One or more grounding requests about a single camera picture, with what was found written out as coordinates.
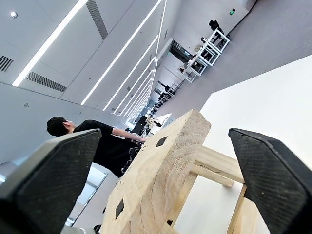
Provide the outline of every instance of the man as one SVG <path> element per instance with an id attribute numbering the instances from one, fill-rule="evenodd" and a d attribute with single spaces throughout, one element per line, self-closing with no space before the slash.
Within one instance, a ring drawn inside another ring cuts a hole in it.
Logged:
<path id="1" fill-rule="evenodd" d="M 95 120 L 86 120 L 79 126 L 63 117 L 54 117 L 47 122 L 48 133 L 56 137 L 97 128 L 101 129 L 102 138 L 98 143 L 93 162 L 111 170 L 117 177 L 121 177 L 123 175 L 121 169 L 130 160 L 129 150 L 137 147 L 137 145 L 119 137 L 140 142 L 145 142 L 146 138 L 141 138 L 125 130 L 113 128 Z"/>

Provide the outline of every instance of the ceiling vent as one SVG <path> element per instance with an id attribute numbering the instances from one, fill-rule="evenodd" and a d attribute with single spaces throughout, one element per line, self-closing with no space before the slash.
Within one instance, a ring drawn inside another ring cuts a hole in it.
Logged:
<path id="1" fill-rule="evenodd" d="M 13 60 L 7 58 L 6 56 L 0 56 L 0 71 L 6 72 L 9 66 L 12 64 Z"/>
<path id="2" fill-rule="evenodd" d="M 40 76 L 34 72 L 29 73 L 29 75 L 26 77 L 26 79 L 31 80 L 33 82 L 36 82 L 38 84 L 44 85 L 46 87 L 49 87 L 51 89 L 58 90 L 58 91 L 63 92 L 63 93 L 67 89 L 65 86 L 63 86 L 59 83 L 56 83 L 50 79 L 47 79 L 46 77 Z"/>
<path id="3" fill-rule="evenodd" d="M 105 24 L 103 22 L 103 19 L 101 17 L 101 14 L 98 10 L 98 6 L 97 6 L 96 1 L 95 0 L 89 0 L 86 3 L 86 5 L 88 7 L 88 10 L 89 10 L 92 18 L 93 18 L 94 23 L 97 26 L 99 33 L 101 34 L 101 36 L 104 40 L 107 37 L 108 32 L 107 32 L 107 29 L 106 29 Z"/>

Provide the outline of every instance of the black t-shirt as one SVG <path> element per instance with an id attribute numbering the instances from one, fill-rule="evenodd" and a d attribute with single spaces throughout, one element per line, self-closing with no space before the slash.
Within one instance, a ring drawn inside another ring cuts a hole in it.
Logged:
<path id="1" fill-rule="evenodd" d="M 130 160 L 129 150 L 137 145 L 112 135 L 113 127 L 95 120 L 84 121 L 74 129 L 74 133 L 96 128 L 101 129 L 102 138 L 99 140 L 93 162 L 111 170 L 117 177 L 121 177 L 123 175 L 121 169 Z"/>

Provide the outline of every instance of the wooden stool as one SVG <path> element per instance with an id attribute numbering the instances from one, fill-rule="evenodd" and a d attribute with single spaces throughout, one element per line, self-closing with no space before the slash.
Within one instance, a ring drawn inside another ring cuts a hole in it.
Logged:
<path id="1" fill-rule="evenodd" d="M 202 146 L 210 127 L 191 110 L 148 139 L 109 197 L 102 233 L 177 234 L 173 225 L 197 175 L 227 187 L 244 183 L 236 159 Z M 258 210 L 245 191 L 227 234 L 254 231 Z"/>

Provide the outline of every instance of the floor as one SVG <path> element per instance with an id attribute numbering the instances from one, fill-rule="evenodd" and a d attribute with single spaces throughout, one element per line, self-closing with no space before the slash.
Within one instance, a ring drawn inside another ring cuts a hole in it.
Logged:
<path id="1" fill-rule="evenodd" d="M 192 84 L 185 82 L 157 115 L 177 118 L 200 110 L 216 91 L 311 55 L 312 1 L 258 0 L 231 39 L 214 67 Z"/>

